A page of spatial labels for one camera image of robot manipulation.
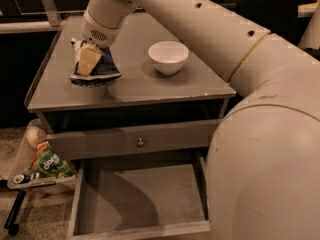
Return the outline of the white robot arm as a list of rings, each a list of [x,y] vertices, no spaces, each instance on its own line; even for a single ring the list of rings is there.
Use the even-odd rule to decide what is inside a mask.
[[[242,96],[207,156],[213,240],[320,240],[318,61],[209,0],[89,0],[82,33],[110,46],[144,8]]]

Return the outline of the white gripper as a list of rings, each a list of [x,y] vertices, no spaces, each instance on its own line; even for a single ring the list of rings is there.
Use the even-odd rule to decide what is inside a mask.
[[[115,42],[120,30],[98,24],[89,12],[85,11],[81,31],[86,40],[95,43],[86,43],[82,46],[78,62],[78,74],[89,76],[102,56],[100,48],[110,47]]]

